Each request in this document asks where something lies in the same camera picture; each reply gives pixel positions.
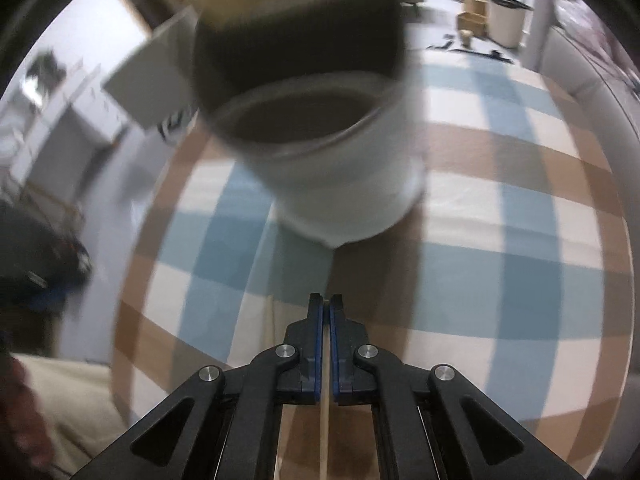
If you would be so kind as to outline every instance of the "cardboard box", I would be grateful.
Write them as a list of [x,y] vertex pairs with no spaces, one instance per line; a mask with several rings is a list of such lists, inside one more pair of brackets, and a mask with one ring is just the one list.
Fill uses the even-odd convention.
[[470,30],[476,38],[486,34],[486,18],[472,12],[460,12],[457,19],[458,30]]
[[462,10],[465,12],[478,14],[485,18],[487,17],[487,5],[489,4],[489,0],[462,0],[462,3]]

